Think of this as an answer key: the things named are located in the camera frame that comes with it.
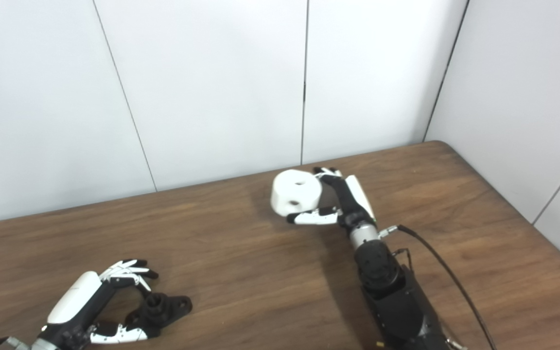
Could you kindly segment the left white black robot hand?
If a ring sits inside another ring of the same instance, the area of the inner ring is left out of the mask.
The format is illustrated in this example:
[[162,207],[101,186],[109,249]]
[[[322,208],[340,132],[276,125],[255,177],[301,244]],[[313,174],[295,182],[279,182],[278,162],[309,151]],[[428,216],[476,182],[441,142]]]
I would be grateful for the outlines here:
[[143,297],[151,294],[146,277],[158,274],[147,261],[127,259],[102,273],[85,272],[51,310],[32,350],[84,350],[91,344],[133,343],[160,335],[154,326],[99,323],[96,319],[120,289],[135,287]]

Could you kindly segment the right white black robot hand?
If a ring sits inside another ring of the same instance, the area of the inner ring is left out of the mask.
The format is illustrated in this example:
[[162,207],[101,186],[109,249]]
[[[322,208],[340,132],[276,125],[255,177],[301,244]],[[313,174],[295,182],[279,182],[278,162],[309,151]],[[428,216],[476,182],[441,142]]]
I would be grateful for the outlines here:
[[371,205],[355,175],[343,177],[336,168],[313,168],[314,177],[336,194],[337,204],[304,212],[290,213],[286,221],[294,225],[338,224],[349,233],[361,225],[376,226]]

